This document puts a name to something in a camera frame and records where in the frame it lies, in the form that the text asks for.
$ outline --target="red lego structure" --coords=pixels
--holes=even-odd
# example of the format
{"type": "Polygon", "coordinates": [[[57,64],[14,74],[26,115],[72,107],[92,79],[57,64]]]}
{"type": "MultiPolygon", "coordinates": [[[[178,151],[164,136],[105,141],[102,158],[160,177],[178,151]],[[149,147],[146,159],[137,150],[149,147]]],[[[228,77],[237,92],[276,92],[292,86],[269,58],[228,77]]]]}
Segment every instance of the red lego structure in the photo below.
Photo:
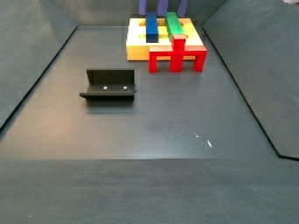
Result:
{"type": "Polygon", "coordinates": [[[156,58],[160,56],[170,56],[170,72],[178,73],[182,70],[182,57],[194,56],[193,71],[201,72],[204,60],[207,56],[207,48],[201,46],[186,46],[184,34],[172,36],[172,46],[150,46],[149,47],[149,73],[156,72],[156,58]]]}

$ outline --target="green block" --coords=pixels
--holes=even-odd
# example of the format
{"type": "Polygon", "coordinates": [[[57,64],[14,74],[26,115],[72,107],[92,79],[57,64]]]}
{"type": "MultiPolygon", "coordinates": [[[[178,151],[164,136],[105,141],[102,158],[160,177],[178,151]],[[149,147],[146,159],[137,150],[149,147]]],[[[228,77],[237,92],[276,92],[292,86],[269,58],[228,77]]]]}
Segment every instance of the green block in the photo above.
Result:
{"type": "Polygon", "coordinates": [[[172,41],[173,34],[182,34],[182,27],[174,12],[165,14],[165,27],[168,31],[168,38],[172,41]]]}

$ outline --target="red leg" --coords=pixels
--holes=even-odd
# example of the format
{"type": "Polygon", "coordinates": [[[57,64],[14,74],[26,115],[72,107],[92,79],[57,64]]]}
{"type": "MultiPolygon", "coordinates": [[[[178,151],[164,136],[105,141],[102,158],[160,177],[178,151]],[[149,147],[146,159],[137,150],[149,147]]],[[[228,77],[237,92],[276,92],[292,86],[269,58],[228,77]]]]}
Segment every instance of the red leg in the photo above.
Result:
{"type": "Polygon", "coordinates": [[[178,73],[182,70],[182,56],[170,57],[170,72],[178,73]]]}
{"type": "Polygon", "coordinates": [[[193,71],[201,72],[204,60],[205,60],[205,54],[194,57],[193,66],[192,66],[193,71]]]}
{"type": "Polygon", "coordinates": [[[148,60],[148,71],[149,73],[156,73],[156,56],[149,53],[149,60],[148,60]]]}

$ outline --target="gray wall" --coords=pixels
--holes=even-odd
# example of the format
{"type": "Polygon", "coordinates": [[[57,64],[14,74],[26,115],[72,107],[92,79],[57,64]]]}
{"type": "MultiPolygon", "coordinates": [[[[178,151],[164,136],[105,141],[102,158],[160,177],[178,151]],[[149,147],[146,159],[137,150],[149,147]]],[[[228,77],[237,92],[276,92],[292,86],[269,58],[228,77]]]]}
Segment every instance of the gray wall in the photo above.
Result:
{"type": "MultiPolygon", "coordinates": [[[[126,25],[137,13],[137,0],[53,0],[78,25],[126,25]]],[[[227,0],[189,0],[186,14],[202,25],[227,0]]],[[[157,0],[146,0],[153,11],[157,0]]],[[[176,11],[178,0],[169,0],[169,11],[176,11]]]]}
{"type": "Polygon", "coordinates": [[[297,21],[299,8],[281,0],[228,0],[204,25],[275,148],[292,158],[299,158],[297,21]]]}
{"type": "Polygon", "coordinates": [[[0,128],[74,28],[50,1],[0,0],[0,128]]]}

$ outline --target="toy block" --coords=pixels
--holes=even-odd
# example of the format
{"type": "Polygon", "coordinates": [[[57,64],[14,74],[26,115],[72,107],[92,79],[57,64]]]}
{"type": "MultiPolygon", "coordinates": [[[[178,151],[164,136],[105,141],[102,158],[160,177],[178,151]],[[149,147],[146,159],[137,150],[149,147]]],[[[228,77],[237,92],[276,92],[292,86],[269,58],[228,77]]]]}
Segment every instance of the toy block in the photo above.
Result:
{"type": "Polygon", "coordinates": [[[158,42],[158,31],[154,12],[145,13],[145,43],[158,42]]]}
{"type": "Polygon", "coordinates": [[[168,10],[168,0],[158,0],[157,8],[156,8],[156,15],[158,17],[164,17],[168,10]]]}
{"type": "Polygon", "coordinates": [[[201,72],[207,56],[207,48],[202,45],[181,47],[185,43],[184,40],[185,37],[181,34],[172,35],[172,47],[149,47],[149,73],[156,72],[156,58],[165,55],[170,56],[169,70],[172,73],[178,73],[182,70],[182,56],[194,56],[192,69],[196,72],[201,72]]]}
{"type": "MultiPolygon", "coordinates": [[[[188,18],[178,19],[181,29],[185,36],[186,46],[202,46],[200,36],[188,18]]],[[[145,43],[145,19],[130,18],[128,25],[128,33],[125,40],[126,60],[149,60],[150,46],[172,46],[168,39],[168,32],[165,28],[164,18],[157,18],[158,43],[145,43]]],[[[193,60],[194,56],[184,56],[184,60],[193,60]]],[[[157,60],[170,60],[169,56],[160,56],[157,60]]]]}
{"type": "Polygon", "coordinates": [[[186,4],[188,4],[188,0],[181,0],[180,1],[180,5],[178,5],[178,8],[177,8],[177,16],[180,18],[184,17],[185,10],[186,10],[186,4]]]}
{"type": "Polygon", "coordinates": [[[138,15],[145,14],[145,0],[138,0],[138,15]]]}
{"type": "Polygon", "coordinates": [[[182,34],[181,24],[174,12],[166,12],[165,14],[165,27],[168,31],[169,40],[172,41],[174,34],[182,34]]]}

